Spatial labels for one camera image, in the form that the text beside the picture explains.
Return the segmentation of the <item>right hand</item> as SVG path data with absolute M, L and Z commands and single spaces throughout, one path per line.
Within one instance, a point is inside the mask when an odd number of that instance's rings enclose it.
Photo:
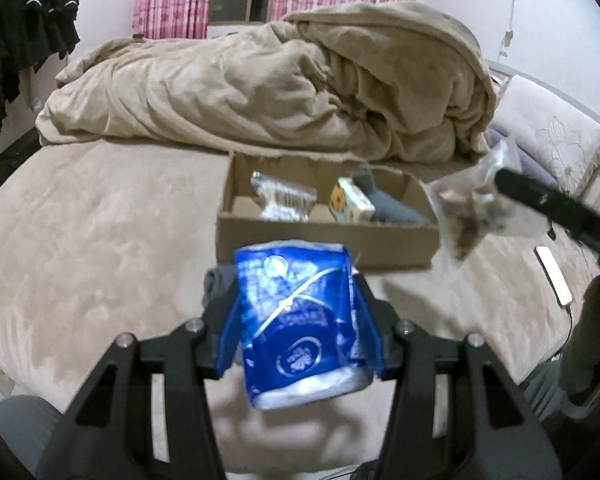
M 559 383 L 577 405 L 585 404 L 600 383 L 600 275 L 584 294 L 580 321 L 562 354 Z

